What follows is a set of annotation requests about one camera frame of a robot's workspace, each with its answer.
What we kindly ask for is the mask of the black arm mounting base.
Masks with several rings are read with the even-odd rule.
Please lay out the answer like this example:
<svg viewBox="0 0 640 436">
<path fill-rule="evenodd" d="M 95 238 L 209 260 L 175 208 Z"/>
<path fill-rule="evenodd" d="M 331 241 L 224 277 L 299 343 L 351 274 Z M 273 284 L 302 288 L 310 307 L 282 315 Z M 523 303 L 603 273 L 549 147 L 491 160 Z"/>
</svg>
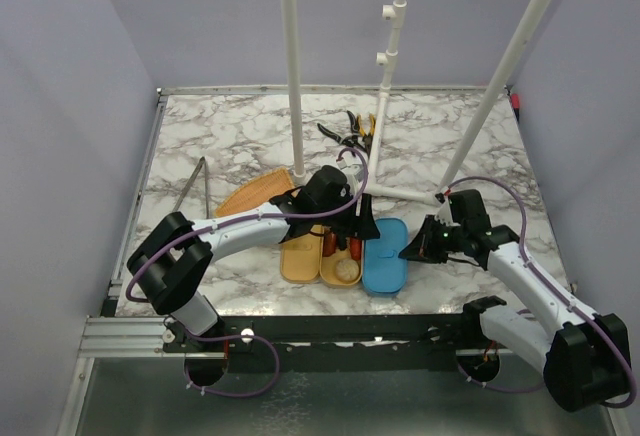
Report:
<svg viewBox="0 0 640 436">
<path fill-rule="evenodd" d="M 226 373 L 453 371 L 459 353 L 483 352 L 479 316 L 504 303 L 483 297 L 451 314 L 227 316 L 221 329 L 199 337 L 168 322 L 163 351 L 183 357 L 205 384 Z"/>
</svg>

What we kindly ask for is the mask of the woven bamboo basket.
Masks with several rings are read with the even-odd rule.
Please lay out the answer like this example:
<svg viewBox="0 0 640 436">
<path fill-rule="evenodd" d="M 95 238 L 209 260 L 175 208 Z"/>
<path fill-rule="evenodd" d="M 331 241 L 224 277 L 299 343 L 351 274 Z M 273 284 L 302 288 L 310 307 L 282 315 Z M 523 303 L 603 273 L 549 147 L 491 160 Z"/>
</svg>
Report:
<svg viewBox="0 0 640 436">
<path fill-rule="evenodd" d="M 269 171 L 236 189 L 216 208 L 214 216 L 225 217 L 257 208 L 293 188 L 294 182 L 287 169 Z"/>
</svg>

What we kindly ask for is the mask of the white steamed bun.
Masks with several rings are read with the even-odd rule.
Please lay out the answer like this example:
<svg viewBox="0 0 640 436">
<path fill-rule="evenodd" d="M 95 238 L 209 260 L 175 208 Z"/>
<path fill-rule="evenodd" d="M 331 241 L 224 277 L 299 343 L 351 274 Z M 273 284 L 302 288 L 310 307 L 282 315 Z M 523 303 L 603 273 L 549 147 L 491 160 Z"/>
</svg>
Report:
<svg viewBox="0 0 640 436">
<path fill-rule="evenodd" d="M 353 259 L 339 260 L 335 265 L 335 277 L 344 284 L 351 284 L 360 277 L 360 266 Z"/>
</svg>

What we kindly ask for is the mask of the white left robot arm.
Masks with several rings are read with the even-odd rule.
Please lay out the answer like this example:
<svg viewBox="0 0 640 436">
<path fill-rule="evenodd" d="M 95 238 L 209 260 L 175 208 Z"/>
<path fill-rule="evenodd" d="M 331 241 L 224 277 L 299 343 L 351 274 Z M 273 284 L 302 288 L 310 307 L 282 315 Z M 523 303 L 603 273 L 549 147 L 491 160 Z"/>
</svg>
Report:
<svg viewBox="0 0 640 436">
<path fill-rule="evenodd" d="M 368 179 L 365 168 L 343 171 L 325 165 L 305 185 L 231 216 L 189 220 L 174 211 L 129 257 L 126 267 L 131 281 L 125 297 L 173 318 L 195 348 L 210 350 L 220 341 L 223 323 L 199 291 L 209 266 L 244 250 L 298 239 L 315 226 L 341 237 L 356 237 L 356 204 Z"/>
</svg>

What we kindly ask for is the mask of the red sausage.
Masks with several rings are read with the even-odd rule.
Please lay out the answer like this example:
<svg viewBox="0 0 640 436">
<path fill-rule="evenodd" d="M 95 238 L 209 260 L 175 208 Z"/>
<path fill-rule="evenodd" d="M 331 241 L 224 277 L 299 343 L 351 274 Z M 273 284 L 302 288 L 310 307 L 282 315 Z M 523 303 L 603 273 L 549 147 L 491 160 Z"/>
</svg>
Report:
<svg viewBox="0 0 640 436">
<path fill-rule="evenodd" d="M 360 261 L 362 257 L 362 241 L 357 238 L 350 238 L 349 252 L 353 260 Z"/>
</svg>

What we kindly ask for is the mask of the blue lunch box base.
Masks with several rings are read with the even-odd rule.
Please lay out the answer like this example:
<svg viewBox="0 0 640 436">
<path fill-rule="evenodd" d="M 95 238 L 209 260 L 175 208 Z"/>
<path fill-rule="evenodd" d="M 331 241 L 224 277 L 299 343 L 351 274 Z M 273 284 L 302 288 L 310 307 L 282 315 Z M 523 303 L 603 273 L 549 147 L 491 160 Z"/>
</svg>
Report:
<svg viewBox="0 0 640 436">
<path fill-rule="evenodd" d="M 370 288 L 369 286 L 366 286 L 364 284 L 362 284 L 362 288 L 363 290 L 366 292 L 366 294 L 368 294 L 369 296 L 372 297 L 379 297 L 379 298 L 394 298 L 396 297 L 401 290 L 403 289 L 402 287 L 397 290 L 397 291 L 378 291 L 375 289 Z"/>
</svg>

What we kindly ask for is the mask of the beige lunch box base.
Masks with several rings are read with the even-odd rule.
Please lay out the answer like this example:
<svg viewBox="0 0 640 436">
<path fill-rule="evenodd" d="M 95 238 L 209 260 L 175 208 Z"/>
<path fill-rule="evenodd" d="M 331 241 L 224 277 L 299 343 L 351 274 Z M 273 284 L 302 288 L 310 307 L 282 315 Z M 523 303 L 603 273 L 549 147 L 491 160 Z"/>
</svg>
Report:
<svg viewBox="0 0 640 436">
<path fill-rule="evenodd" d="M 331 287 L 356 285 L 362 276 L 363 242 L 356 238 L 340 239 L 324 229 L 319 274 Z"/>
</svg>

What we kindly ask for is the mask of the brown sausage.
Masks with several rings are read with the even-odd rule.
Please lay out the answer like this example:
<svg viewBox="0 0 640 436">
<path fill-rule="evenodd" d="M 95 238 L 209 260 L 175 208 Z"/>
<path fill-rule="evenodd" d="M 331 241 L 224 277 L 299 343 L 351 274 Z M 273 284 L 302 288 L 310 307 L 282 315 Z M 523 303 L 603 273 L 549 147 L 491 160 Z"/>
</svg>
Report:
<svg viewBox="0 0 640 436">
<path fill-rule="evenodd" d="M 332 231 L 327 231 L 323 238 L 323 257 L 331 257 L 337 249 L 337 235 Z"/>
</svg>

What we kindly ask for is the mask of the beige lunch box lid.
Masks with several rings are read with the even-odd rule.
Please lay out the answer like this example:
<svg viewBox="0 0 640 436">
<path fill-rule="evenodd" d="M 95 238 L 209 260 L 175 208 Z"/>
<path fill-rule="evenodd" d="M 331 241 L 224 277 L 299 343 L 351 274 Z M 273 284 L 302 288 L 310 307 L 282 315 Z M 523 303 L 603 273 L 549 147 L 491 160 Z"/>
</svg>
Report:
<svg viewBox="0 0 640 436">
<path fill-rule="evenodd" d="M 322 227 L 315 225 L 310 233 L 281 245 L 280 273 L 287 282 L 310 284 L 319 277 L 323 236 Z"/>
</svg>

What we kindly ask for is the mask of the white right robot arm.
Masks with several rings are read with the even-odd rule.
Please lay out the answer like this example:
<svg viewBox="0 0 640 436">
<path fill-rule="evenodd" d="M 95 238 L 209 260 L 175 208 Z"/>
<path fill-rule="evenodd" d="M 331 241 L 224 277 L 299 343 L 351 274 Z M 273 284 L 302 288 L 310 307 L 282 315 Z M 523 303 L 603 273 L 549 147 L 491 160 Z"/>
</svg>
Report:
<svg viewBox="0 0 640 436">
<path fill-rule="evenodd" d="M 554 401 L 575 412 L 601 404 L 630 406 L 638 394 L 628 331 L 616 315 L 601 315 L 541 269 L 524 234 L 492 224 L 479 191 L 447 190 L 402 259 L 443 264 L 461 253 L 505 284 L 524 304 L 519 313 L 498 297 L 463 307 L 461 339 L 481 347 L 499 343 L 536 369 Z"/>
</svg>

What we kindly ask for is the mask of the blue lunch box lid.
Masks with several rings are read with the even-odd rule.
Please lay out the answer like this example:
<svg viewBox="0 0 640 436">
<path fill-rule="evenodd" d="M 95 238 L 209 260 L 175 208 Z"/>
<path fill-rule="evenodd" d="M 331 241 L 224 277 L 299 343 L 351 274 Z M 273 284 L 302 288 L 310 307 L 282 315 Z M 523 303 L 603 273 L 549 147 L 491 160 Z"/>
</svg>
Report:
<svg viewBox="0 0 640 436">
<path fill-rule="evenodd" d="M 399 257 L 408 245 L 408 228 L 398 218 L 376 220 L 380 238 L 364 244 L 362 284 L 378 291 L 397 291 L 408 279 L 408 261 Z"/>
</svg>

